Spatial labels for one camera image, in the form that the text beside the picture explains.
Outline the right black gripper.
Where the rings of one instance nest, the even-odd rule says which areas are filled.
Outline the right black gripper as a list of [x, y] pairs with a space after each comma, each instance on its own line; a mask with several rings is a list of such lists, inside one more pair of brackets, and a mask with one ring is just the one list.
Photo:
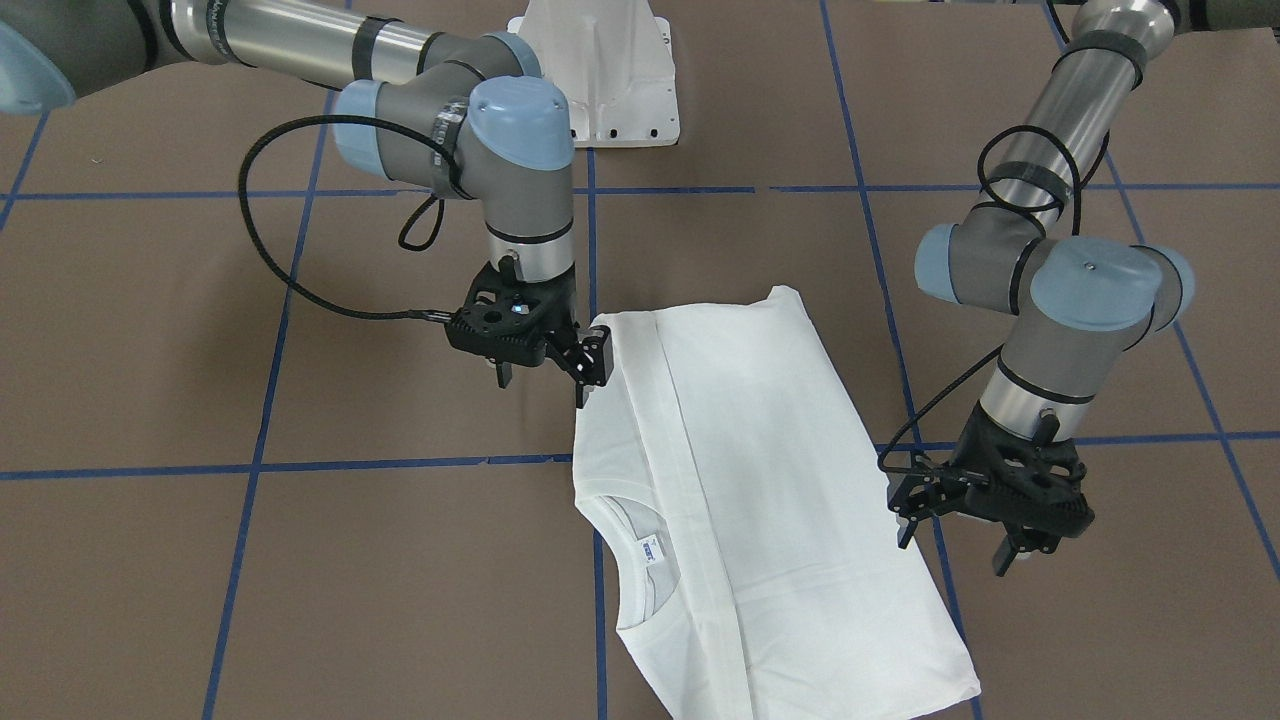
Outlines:
[[612, 331], [591, 325], [577, 333], [576, 268], [543, 282], [522, 282], [486, 264], [476, 274], [463, 305], [445, 324], [445, 337], [460, 351], [494, 361], [497, 384], [507, 389], [515, 365], [540, 366], [547, 359], [567, 372], [573, 350], [575, 405], [584, 409], [613, 370]]

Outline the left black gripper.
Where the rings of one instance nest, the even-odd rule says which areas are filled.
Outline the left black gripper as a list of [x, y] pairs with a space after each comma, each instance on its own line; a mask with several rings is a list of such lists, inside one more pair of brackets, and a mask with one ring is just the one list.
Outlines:
[[1082, 536], [1094, 520], [1082, 489], [1087, 469], [1073, 439], [1056, 438], [1060, 427], [1046, 409], [1023, 438], [974, 409], [948, 461], [914, 454], [911, 466], [899, 470], [888, 496], [900, 520], [897, 547], [910, 546], [925, 516], [960, 512], [997, 521], [1005, 537], [992, 568], [1006, 577], [1023, 555], [1053, 553], [1059, 539]]

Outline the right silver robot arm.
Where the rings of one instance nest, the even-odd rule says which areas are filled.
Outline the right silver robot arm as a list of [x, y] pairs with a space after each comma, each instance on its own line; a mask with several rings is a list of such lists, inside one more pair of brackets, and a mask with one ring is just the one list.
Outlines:
[[[287, 122], [247, 151], [237, 178], [256, 252], [294, 293], [366, 322], [439, 323], [486, 359], [500, 387], [552, 360], [582, 407], [611, 374], [611, 333], [576, 316], [570, 105], [517, 35], [420, 29], [312, 1], [5, 1], [3, 111], [38, 115], [180, 61], [265, 69], [335, 91], [328, 114]], [[344, 307], [305, 288], [268, 251], [248, 200], [259, 155], [329, 126], [353, 168], [483, 208], [489, 258], [453, 311]]]

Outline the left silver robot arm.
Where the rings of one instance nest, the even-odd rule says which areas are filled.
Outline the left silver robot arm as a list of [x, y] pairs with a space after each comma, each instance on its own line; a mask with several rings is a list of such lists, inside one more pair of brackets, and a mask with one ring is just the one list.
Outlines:
[[1110, 129], [1148, 65], [1181, 35], [1277, 26], [1275, 1], [1084, 1], [1027, 119], [977, 161], [979, 196], [929, 229], [918, 287], [959, 306], [1009, 314], [1007, 340], [951, 457], [914, 451], [887, 506], [906, 548], [919, 524], [956, 512], [997, 523], [993, 570], [1052, 553], [1094, 520], [1075, 438], [1116, 361], [1189, 307], [1196, 275], [1170, 249], [1084, 234], [1083, 196]]

